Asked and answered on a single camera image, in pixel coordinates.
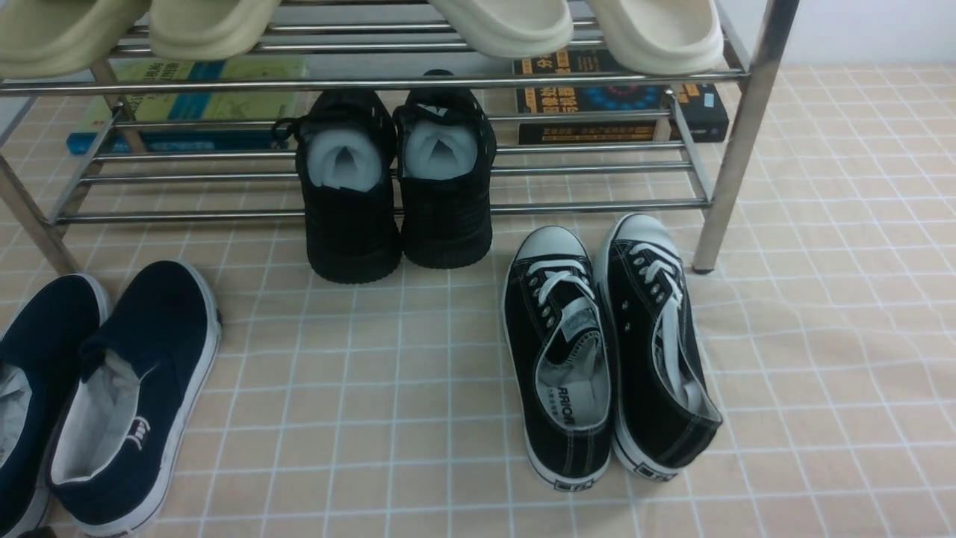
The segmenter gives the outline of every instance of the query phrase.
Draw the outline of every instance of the black knit sneaker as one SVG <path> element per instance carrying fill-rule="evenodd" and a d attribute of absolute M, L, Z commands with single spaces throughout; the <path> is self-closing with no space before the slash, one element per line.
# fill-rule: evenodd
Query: black knit sneaker
<path fill-rule="evenodd" d="M 395 271 L 402 260 L 389 172 L 395 125 L 379 96 L 371 90 L 323 92 L 308 115 L 280 120 L 272 132 L 298 141 L 295 170 L 315 272 L 349 284 Z"/>
<path fill-rule="evenodd" d="M 491 248 L 489 183 L 497 142 L 478 100 L 463 88 L 417 89 L 394 116 L 405 255 L 435 269 L 484 258 Z"/>

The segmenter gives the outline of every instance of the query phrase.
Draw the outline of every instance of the cream slide sandal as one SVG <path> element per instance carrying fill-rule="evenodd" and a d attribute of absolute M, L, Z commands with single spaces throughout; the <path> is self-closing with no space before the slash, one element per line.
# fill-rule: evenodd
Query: cream slide sandal
<path fill-rule="evenodd" d="M 614 59 L 653 75 L 712 69 L 724 53 L 714 0 L 588 0 Z"/>
<path fill-rule="evenodd" d="M 156 56 L 219 60 L 247 53 L 281 0 L 153 0 L 149 46 Z"/>
<path fill-rule="evenodd" d="M 106 57 L 149 0 L 9 0 L 0 10 L 0 78 L 69 75 Z"/>
<path fill-rule="evenodd" d="M 566 0 L 428 0 L 486 56 L 522 59 L 564 48 L 575 33 Z"/>

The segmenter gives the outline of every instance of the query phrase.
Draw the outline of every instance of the beige grid floor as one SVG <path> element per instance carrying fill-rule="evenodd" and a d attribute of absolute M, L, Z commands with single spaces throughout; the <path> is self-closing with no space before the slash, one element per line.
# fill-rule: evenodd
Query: beige grid floor
<path fill-rule="evenodd" d="M 512 107 L 510 93 L 486 97 L 492 111 Z M 74 169 L 63 140 L 86 102 L 41 100 L 3 148 L 44 206 Z M 703 151 L 716 168 L 718 148 Z M 672 483 L 615 463 L 574 496 L 540 485 L 526 462 L 497 298 L 528 231 L 561 224 L 596 248 L 612 215 L 497 219 L 491 255 L 473 267 L 404 263 L 360 287 L 315 277 L 294 224 L 74 227 L 73 252 L 114 293 L 149 261 L 182 257 L 226 319 L 169 498 L 143 535 L 953 535 L 954 155 L 956 67 L 788 69 L 718 270 L 688 277 L 726 425 Z M 512 202 L 608 194 L 689 187 L 678 175 L 589 176 L 493 190 Z M 104 187 L 84 209 L 299 203 L 296 185 Z M 662 219 L 689 258 L 700 215 Z M 54 274 L 6 210 L 2 221 L 7 320 Z M 53 522 L 73 534 L 62 510 Z"/>

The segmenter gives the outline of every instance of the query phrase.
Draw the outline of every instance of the book cover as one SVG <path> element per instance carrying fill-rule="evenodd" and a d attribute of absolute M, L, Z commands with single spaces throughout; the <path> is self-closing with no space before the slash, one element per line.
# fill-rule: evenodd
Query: book cover
<path fill-rule="evenodd" d="M 551 55 L 516 60 L 518 75 L 555 73 L 619 73 L 620 66 L 606 49 L 562 50 Z M 575 112 L 649 110 L 661 107 L 663 86 L 551 87 L 517 90 L 519 113 L 547 115 Z M 713 84 L 681 86 L 678 102 L 695 142 L 723 142 L 727 137 L 727 110 Z M 602 122 L 522 123 L 518 144 L 545 145 L 574 142 L 636 142 L 654 138 L 653 120 Z M 672 138 L 679 139 L 677 129 Z"/>
<path fill-rule="evenodd" d="M 116 68 L 119 81 L 216 80 L 301 78 L 306 75 L 300 57 L 238 57 L 225 61 L 195 62 L 136 60 Z M 130 108 L 137 120 L 145 122 L 199 120 L 278 120 L 297 112 L 297 92 L 241 92 L 212 94 L 146 94 L 130 96 Z M 67 137 L 74 155 L 85 154 L 99 130 L 109 121 L 110 110 L 103 99 L 94 99 L 76 130 Z M 273 146 L 268 129 L 244 130 L 155 130 L 144 131 L 150 151 L 208 151 L 266 149 Z M 121 137 L 109 149 L 129 152 Z"/>

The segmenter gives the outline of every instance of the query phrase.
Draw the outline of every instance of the metal shoe rack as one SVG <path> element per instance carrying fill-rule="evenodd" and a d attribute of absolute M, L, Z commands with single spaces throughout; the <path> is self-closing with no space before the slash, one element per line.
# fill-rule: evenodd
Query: metal shoe rack
<path fill-rule="evenodd" d="M 424 4 L 425 0 L 286 0 L 286 6 L 395 6 Z M 492 117 L 499 123 L 550 122 L 555 119 L 571 122 L 588 122 L 595 119 L 654 119 L 657 130 L 653 142 L 616 143 L 616 144 L 579 144 L 565 146 L 503 146 L 499 155 L 538 155 L 538 154 L 586 154 L 609 151 L 636 150 L 679 150 L 679 161 L 650 161 L 631 165 L 592 166 L 533 166 L 498 167 L 497 176 L 528 175 L 565 175 L 595 173 L 649 173 L 683 171 L 689 176 L 694 196 L 682 199 L 655 199 L 634 201 L 604 201 L 594 203 L 561 204 L 509 204 L 492 208 L 495 214 L 519 215 L 540 213 L 602 213 L 659 210 L 702 210 L 705 224 L 700 242 L 693 259 L 693 268 L 698 273 L 713 270 L 721 243 L 730 220 L 730 214 L 736 202 L 743 181 L 744 172 L 750 160 L 750 154 L 756 141 L 760 123 L 763 120 L 776 78 L 780 59 L 783 56 L 787 39 L 793 25 L 798 0 L 768 0 L 763 26 L 758 36 L 753 57 L 749 57 L 741 46 L 735 31 L 724 19 L 725 58 L 729 68 L 721 71 L 678 77 L 657 77 L 635 73 L 600 74 L 558 74 L 554 76 L 513 76 L 494 75 L 481 77 L 449 78 L 349 78 L 349 79 L 286 79 L 286 80 L 222 80 L 222 81 L 148 81 L 119 83 L 108 61 L 105 59 L 91 67 L 95 82 L 62 83 L 38 82 L 23 83 L 8 81 L 0 84 L 0 98 L 14 96 L 103 96 L 112 107 L 114 114 L 99 134 L 82 163 L 66 185 L 59 200 L 48 214 L 44 214 L 23 184 L 16 177 L 6 160 L 0 156 L 0 197 L 36 246 L 42 251 L 53 268 L 61 273 L 71 273 L 79 269 L 69 249 L 63 243 L 63 235 L 69 226 L 91 223 L 163 223 L 163 222 L 202 222 L 202 221 L 250 221 L 280 218 L 301 218 L 301 210 L 274 211 L 176 211 L 176 212 L 125 212 L 125 213 L 85 213 L 81 205 L 87 193 L 99 185 L 130 184 L 184 184 L 184 183 L 230 183 L 230 182 L 289 182 L 296 181 L 294 173 L 242 172 L 242 173 L 124 173 L 104 174 L 107 164 L 116 163 L 181 163 L 202 162 L 206 160 L 231 160 L 247 163 L 264 159 L 292 159 L 293 153 L 286 150 L 273 151 L 228 151 L 228 152 L 165 152 L 149 153 L 139 132 L 143 129 L 173 128 L 215 128 L 249 129 L 262 128 L 272 122 L 137 122 L 130 114 L 126 97 L 145 93 L 186 93 L 186 92 L 231 92 L 231 91 L 320 91 L 333 88 L 370 88 L 374 90 L 409 90 L 419 87 L 466 86 L 473 89 L 486 88 L 526 88 L 553 86 L 610 86 L 610 85 L 667 85 L 676 86 L 697 82 L 734 82 L 741 90 L 733 128 L 730 132 L 727 150 L 716 181 L 711 184 L 705 168 L 695 148 L 687 123 L 674 98 L 674 92 L 664 93 L 662 107 L 657 110 L 633 112 L 592 113 L 573 115 L 549 115 L 547 117 L 528 117 L 508 115 Z M 577 20 L 576 30 L 598 30 L 597 23 L 591 20 Z M 348 35 L 369 36 L 382 34 L 402 34 L 417 36 L 419 40 L 400 42 L 376 41 L 360 43 L 303 43 L 302 36 Z M 142 40 L 148 36 L 148 29 L 135 27 L 128 34 L 130 39 Z M 469 52 L 471 49 L 444 21 L 423 23 L 361 23 L 361 24 L 314 24 L 279 25 L 273 24 L 266 32 L 269 38 L 253 49 L 252 55 L 353 55 L 353 54 L 390 54 L 390 53 L 449 53 Z M 298 40 L 283 42 L 281 38 L 295 36 Z M 148 46 L 121 42 L 110 58 L 150 57 Z M 576 38 L 573 47 L 593 48 L 602 44 L 599 38 Z M 670 121 L 673 120 L 680 131 L 680 141 L 670 141 Z M 122 136 L 132 149 L 130 154 L 105 153 L 105 147 L 116 136 Z"/>

